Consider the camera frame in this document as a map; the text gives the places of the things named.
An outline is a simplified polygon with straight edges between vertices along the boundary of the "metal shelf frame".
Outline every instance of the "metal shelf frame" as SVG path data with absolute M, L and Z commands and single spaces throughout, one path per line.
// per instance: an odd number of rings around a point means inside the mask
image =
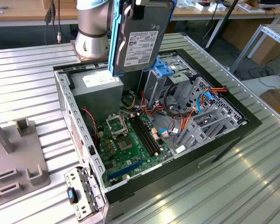
M 259 35 L 263 33 L 261 38 L 258 40 L 258 42 L 255 44 L 254 48 L 251 50 L 250 54 L 247 56 L 248 58 L 252 58 L 252 56 L 255 54 L 255 52 L 258 50 L 258 48 L 261 46 L 262 42 L 266 38 L 266 36 L 269 36 L 273 38 L 275 41 L 280 43 L 280 25 L 260 25 L 258 29 L 255 31 L 254 35 L 251 37 L 245 48 L 243 49 L 242 53 L 238 56 L 232 67 L 230 68 L 230 72 L 234 73 L 236 69 L 239 66 L 239 63 L 243 60 L 243 58 L 246 56 L 248 50 L 250 47 L 255 43 Z

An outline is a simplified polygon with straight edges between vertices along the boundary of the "aluminum table surface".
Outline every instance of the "aluminum table surface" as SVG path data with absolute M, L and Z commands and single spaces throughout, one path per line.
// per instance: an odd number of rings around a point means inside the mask
M 280 42 L 280 25 L 266 25 L 263 29 L 265 34 Z
M 227 85 L 263 124 L 225 157 L 114 223 L 280 223 L 280 116 L 193 40 L 164 37 L 161 50 L 186 50 Z M 0 206 L 0 223 L 76 224 L 63 174 L 79 164 L 60 112 L 52 67 L 77 62 L 70 44 L 0 50 L 0 124 L 28 117 L 51 184 Z

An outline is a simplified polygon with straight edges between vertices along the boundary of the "hard drive label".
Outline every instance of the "hard drive label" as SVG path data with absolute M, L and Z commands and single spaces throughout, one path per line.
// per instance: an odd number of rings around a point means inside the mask
M 111 73 L 107 70 L 84 76 L 82 79 L 87 88 L 112 82 L 118 82 L 119 80 L 118 77 L 112 77 Z
M 158 33 L 158 31 L 130 33 L 124 66 L 148 63 Z

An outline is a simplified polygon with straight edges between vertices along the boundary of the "yellow wire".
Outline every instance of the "yellow wire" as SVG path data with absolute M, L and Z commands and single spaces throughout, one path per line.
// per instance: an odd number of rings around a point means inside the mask
M 136 101 L 136 96 L 134 96 L 134 100 L 133 100 L 132 105 L 130 105 L 130 106 L 128 106 L 128 107 L 126 107 L 126 109 L 132 109 L 132 108 L 133 108 L 133 106 L 135 105 L 135 101 Z

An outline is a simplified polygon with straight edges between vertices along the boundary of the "green circuit board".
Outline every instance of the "green circuit board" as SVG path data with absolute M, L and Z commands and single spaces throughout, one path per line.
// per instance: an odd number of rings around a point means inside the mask
M 153 125 L 148 117 L 143 114 L 140 116 L 140 119 L 143 123 L 146 123 L 147 126 L 150 126 L 147 128 L 147 131 L 152 136 L 150 129 L 153 128 Z M 98 152 L 106 168 L 106 171 L 103 174 L 105 187 L 110 187 L 122 181 L 122 175 L 124 174 L 128 174 L 132 177 L 135 174 L 147 170 L 172 157 L 171 151 L 164 141 L 161 141 L 161 144 L 155 141 L 163 150 L 158 155 L 151 156 L 144 144 L 141 142 L 140 138 L 137 136 L 136 131 L 129 122 L 129 118 L 124 118 L 124 121 L 129 132 L 126 136 L 117 136 L 115 139 L 112 138 L 112 134 L 107 123 L 98 126 L 98 133 L 100 137 Z M 122 127 L 120 123 L 114 123 L 114 125 L 115 127 L 112 125 L 112 130 L 117 130 Z M 137 168 L 125 172 L 115 178 L 110 178 L 112 174 L 133 165 L 137 166 Z

